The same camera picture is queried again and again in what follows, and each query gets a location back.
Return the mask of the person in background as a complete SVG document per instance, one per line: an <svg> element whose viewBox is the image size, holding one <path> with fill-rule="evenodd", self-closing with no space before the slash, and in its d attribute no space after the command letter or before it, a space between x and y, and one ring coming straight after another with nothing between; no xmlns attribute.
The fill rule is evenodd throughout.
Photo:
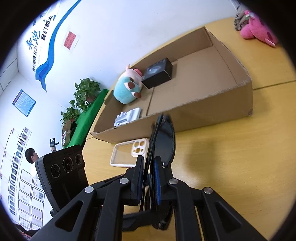
<svg viewBox="0 0 296 241"><path fill-rule="evenodd" d="M33 164L39 159L39 156L33 148L28 148L25 151L25 158L30 164Z"/></svg>

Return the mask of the white folding phone stand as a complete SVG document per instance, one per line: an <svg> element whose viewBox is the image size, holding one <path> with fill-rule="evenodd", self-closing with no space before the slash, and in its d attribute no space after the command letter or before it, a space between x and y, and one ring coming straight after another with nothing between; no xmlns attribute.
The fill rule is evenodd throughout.
<svg viewBox="0 0 296 241"><path fill-rule="evenodd" d="M127 123L136 121L137 119L139 119L141 111L142 110L140 108L134 108L126 112L121 112L115 118L113 126L122 126L126 125Z"/></svg>

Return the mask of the clear cream phone case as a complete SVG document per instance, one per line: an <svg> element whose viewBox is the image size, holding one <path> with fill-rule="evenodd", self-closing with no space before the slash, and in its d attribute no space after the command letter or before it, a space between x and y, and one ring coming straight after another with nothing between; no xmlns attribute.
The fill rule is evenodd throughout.
<svg viewBox="0 0 296 241"><path fill-rule="evenodd" d="M114 146L110 158L110 165L114 167L130 168L135 167L137 157L147 156L149 139L141 138L137 140L118 143Z"/></svg>

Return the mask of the pink strawberry bear plush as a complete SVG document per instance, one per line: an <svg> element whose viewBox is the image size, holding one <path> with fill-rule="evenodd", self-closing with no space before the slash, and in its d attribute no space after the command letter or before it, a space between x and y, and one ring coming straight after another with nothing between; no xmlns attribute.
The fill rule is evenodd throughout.
<svg viewBox="0 0 296 241"><path fill-rule="evenodd" d="M248 23L240 30L241 37L243 39L256 38L275 48L278 38L268 25L258 15L249 10L245 10L244 13Z"/></svg>

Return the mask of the pink pig plush teal dress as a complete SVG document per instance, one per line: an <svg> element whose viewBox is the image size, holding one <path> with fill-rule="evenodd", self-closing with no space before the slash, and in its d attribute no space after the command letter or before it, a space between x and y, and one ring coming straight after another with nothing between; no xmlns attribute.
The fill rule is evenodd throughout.
<svg viewBox="0 0 296 241"><path fill-rule="evenodd" d="M125 72L118 78L113 90L113 96L122 104L129 104L142 97L141 90L143 74L139 69L126 66Z"/></svg>

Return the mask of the potted green plant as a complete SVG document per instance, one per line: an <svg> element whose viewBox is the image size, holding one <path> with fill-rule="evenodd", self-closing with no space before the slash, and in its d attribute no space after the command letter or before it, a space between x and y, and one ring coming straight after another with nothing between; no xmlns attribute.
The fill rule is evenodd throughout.
<svg viewBox="0 0 296 241"><path fill-rule="evenodd" d="M86 112L101 91L99 83L90 78L85 78L81 79L80 83L75 82L74 85L76 88L73 94L74 99L69 103L73 108Z"/></svg>
<svg viewBox="0 0 296 241"><path fill-rule="evenodd" d="M62 121L63 123L65 123L66 121L74 122L78 120L80 115L81 115L81 112L78 109L69 107L66 109L65 112L63 111L61 112L62 118L60 119L60 121Z"/></svg>

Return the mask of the blue framed wall poster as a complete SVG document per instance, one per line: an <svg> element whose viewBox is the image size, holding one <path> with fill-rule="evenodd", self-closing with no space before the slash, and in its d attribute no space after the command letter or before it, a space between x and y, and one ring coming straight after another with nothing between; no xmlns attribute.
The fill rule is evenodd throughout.
<svg viewBox="0 0 296 241"><path fill-rule="evenodd" d="M36 101L22 89L19 91L19 93L12 102L12 105L26 117L29 116L35 104Z"/></svg>

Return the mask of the red paper wall notice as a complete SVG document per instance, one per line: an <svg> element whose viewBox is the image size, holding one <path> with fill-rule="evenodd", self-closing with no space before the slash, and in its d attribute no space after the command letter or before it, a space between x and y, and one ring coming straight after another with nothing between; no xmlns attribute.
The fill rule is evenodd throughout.
<svg viewBox="0 0 296 241"><path fill-rule="evenodd" d="M71 49L77 35L75 35L73 32L69 31L68 35L66 36L66 39L64 41L64 47L67 49Z"/></svg>

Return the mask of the open cardboard box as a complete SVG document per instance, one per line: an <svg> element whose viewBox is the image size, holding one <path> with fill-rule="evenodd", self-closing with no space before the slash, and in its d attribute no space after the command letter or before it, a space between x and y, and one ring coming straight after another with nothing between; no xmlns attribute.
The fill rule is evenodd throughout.
<svg viewBox="0 0 296 241"><path fill-rule="evenodd" d="M252 80L234 54L205 27L196 29L153 51L134 67L144 70L168 58L171 80L143 89L142 97L124 105L109 94L91 132L94 138L119 143L151 135L160 114L168 114L175 131L185 131L252 113ZM140 108L139 119L113 126L121 112Z"/></svg>

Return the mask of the small black product box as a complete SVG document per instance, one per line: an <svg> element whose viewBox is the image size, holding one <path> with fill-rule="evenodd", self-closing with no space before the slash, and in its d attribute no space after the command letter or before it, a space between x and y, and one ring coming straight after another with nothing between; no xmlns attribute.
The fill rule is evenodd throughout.
<svg viewBox="0 0 296 241"><path fill-rule="evenodd" d="M159 86L171 80L173 65L168 58L149 66L144 73L142 83L147 89Z"/></svg>

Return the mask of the black sunglasses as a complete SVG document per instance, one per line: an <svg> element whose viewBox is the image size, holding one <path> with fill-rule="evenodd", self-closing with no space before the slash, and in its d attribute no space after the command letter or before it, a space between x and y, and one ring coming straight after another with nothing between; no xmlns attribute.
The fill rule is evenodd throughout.
<svg viewBox="0 0 296 241"><path fill-rule="evenodd" d="M140 211L149 211L156 229L166 230L174 208L169 204L168 181L173 177L171 164L176 151L175 131L169 115L161 114L152 127L144 163Z"/></svg>

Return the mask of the green table cloth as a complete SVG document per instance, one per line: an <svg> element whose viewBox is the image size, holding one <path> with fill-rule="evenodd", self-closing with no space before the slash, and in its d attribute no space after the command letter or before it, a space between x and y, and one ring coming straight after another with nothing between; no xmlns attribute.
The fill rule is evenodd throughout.
<svg viewBox="0 0 296 241"><path fill-rule="evenodd" d="M90 106L88 111L82 112L80 114L79 118L75 121L75 124L77 126L75 128L74 134L69 144L66 145L65 148L75 145L83 146L83 143L88 136L90 128L93 124L93 121L95 120L99 110L101 109L101 106L104 103L104 99L107 96L108 92L108 89L103 89L97 96L93 104Z"/></svg>

